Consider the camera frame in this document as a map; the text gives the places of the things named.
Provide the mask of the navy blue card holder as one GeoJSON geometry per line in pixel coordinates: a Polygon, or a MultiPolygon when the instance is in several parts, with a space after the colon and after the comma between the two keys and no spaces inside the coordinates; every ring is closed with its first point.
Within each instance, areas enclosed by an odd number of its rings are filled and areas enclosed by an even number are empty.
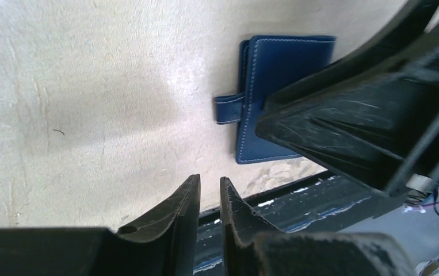
{"type": "Polygon", "coordinates": [[[300,155],[255,134],[266,97],[327,67],[334,36],[256,35],[239,46],[238,92],[214,99],[216,123],[237,124],[235,160],[253,164],[300,155]]]}

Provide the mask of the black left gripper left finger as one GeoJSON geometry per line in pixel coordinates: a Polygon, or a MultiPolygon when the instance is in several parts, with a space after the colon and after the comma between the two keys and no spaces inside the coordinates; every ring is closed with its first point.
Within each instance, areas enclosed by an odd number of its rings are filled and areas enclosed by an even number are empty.
{"type": "Polygon", "coordinates": [[[192,275],[200,176],[116,232],[1,228],[0,275],[192,275]]]}

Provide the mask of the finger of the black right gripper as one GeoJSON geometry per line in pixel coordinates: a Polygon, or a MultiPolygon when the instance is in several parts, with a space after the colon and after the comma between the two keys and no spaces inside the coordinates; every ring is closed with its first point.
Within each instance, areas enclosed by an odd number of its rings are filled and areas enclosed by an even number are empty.
{"type": "Polygon", "coordinates": [[[273,109],[256,134],[388,196],[439,182],[439,28],[370,70],[273,109]]]}
{"type": "Polygon", "coordinates": [[[264,112],[357,76],[396,55],[421,37],[439,7],[439,1],[407,1],[393,19],[369,41],[321,71],[302,78],[266,97],[264,112]]]}

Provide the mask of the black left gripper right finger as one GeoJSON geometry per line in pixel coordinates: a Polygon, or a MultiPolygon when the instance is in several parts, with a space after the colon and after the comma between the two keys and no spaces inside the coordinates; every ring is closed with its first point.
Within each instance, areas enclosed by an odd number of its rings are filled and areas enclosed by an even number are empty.
{"type": "Polygon", "coordinates": [[[383,233],[286,233],[220,179],[225,275],[415,275],[396,240],[383,233]]]}

